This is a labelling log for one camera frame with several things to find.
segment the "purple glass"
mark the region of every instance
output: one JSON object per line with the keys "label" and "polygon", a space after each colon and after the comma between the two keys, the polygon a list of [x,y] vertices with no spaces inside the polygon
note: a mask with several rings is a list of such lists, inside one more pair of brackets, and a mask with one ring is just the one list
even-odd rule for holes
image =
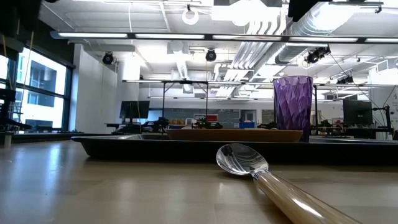
{"label": "purple glass", "polygon": [[312,77],[294,76],[274,80],[278,129],[302,130],[303,142],[310,139],[312,88]]}

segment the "ceiling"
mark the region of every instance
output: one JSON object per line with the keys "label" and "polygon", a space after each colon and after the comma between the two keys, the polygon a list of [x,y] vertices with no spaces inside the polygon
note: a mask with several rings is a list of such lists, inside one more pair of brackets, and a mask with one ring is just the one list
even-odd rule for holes
{"label": "ceiling", "polygon": [[[176,32],[176,33],[213,33],[213,34],[244,34],[248,26],[240,27],[231,21],[211,20],[210,9],[212,1],[205,1],[206,6],[200,7],[199,21],[188,25],[182,21],[185,6],[164,6],[165,17],[158,4],[106,4],[93,1],[63,0],[45,5],[40,10],[40,19],[59,31],[82,32],[130,32],[129,7],[132,32]],[[363,9],[354,14],[348,22],[335,30],[331,35],[345,36],[397,36],[398,14],[391,13],[394,9],[375,14],[374,10]],[[92,46],[101,48],[104,45],[134,45],[147,61],[151,70],[149,73],[170,73],[176,70],[176,63],[164,59],[167,42],[161,40],[90,40]],[[199,46],[204,49],[214,48],[218,58],[233,60],[241,43],[239,42],[204,42],[189,41],[189,46]],[[383,56],[398,56],[398,45],[330,45],[332,55],[342,69],[356,68],[358,77],[366,77],[367,68],[374,65],[369,62],[379,62]],[[187,62],[188,70],[213,71],[216,63],[206,62],[206,52],[195,52],[193,60]],[[317,80],[327,80],[330,76],[341,73],[331,57],[324,58],[318,64],[304,69],[302,59],[298,66],[283,69],[286,75],[310,75]]]}

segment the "wooden bowl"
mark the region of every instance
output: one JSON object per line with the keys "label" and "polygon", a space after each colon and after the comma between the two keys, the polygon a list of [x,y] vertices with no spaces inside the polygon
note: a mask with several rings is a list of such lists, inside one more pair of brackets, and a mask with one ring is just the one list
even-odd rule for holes
{"label": "wooden bowl", "polygon": [[302,131],[267,129],[168,129],[171,140],[298,142]]}

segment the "silver spoon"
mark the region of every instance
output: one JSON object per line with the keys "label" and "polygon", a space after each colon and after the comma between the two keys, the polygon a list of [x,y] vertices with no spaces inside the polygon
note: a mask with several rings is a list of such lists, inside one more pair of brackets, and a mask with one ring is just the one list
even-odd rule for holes
{"label": "silver spoon", "polygon": [[250,147],[227,144],[218,150],[216,159],[217,164],[226,172],[251,174],[257,186],[294,224],[360,223],[290,182],[272,175],[268,171],[268,162]]}

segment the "table surface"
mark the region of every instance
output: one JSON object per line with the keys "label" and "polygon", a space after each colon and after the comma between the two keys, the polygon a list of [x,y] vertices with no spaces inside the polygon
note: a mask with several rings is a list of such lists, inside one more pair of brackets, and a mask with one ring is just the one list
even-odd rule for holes
{"label": "table surface", "polygon": [[[397,223],[398,167],[271,171],[363,223]],[[251,177],[216,164],[99,161],[65,141],[0,149],[0,223],[290,222]]]}

